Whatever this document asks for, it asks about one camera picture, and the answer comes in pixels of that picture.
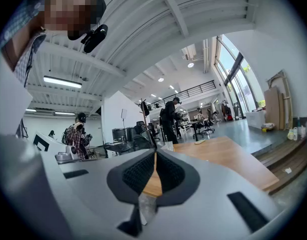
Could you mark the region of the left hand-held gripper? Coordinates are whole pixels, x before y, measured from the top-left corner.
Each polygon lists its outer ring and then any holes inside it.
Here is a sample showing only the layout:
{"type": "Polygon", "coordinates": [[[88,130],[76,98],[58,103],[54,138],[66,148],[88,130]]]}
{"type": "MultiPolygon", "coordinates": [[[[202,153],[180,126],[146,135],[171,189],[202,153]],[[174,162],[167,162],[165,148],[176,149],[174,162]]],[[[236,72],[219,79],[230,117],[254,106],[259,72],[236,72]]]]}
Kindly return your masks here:
{"type": "Polygon", "coordinates": [[[82,160],[74,146],[63,144],[39,131],[36,131],[34,134],[33,144],[40,151],[54,157],[58,164],[67,164],[82,160]]]}

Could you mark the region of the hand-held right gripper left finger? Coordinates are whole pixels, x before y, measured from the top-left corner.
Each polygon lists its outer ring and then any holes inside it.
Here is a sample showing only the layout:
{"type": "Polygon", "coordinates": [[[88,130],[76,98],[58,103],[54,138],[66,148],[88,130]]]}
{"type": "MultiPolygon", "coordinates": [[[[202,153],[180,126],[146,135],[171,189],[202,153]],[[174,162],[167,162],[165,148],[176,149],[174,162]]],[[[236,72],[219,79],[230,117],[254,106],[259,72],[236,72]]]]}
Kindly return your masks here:
{"type": "Polygon", "coordinates": [[[119,201],[107,183],[111,169],[150,155],[138,150],[100,160],[53,161],[53,196],[70,229],[71,240],[133,240],[118,227],[129,222],[136,205],[119,201]]]}

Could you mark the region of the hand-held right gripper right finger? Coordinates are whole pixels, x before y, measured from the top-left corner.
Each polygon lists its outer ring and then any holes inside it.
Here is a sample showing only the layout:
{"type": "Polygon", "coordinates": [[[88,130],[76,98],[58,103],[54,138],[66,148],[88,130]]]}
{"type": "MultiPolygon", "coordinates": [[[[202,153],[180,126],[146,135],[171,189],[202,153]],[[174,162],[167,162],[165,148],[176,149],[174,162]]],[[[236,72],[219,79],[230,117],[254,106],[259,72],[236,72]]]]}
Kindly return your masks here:
{"type": "Polygon", "coordinates": [[[230,168],[158,150],[162,195],[143,231],[145,240],[251,240],[280,209],[230,168]]]}

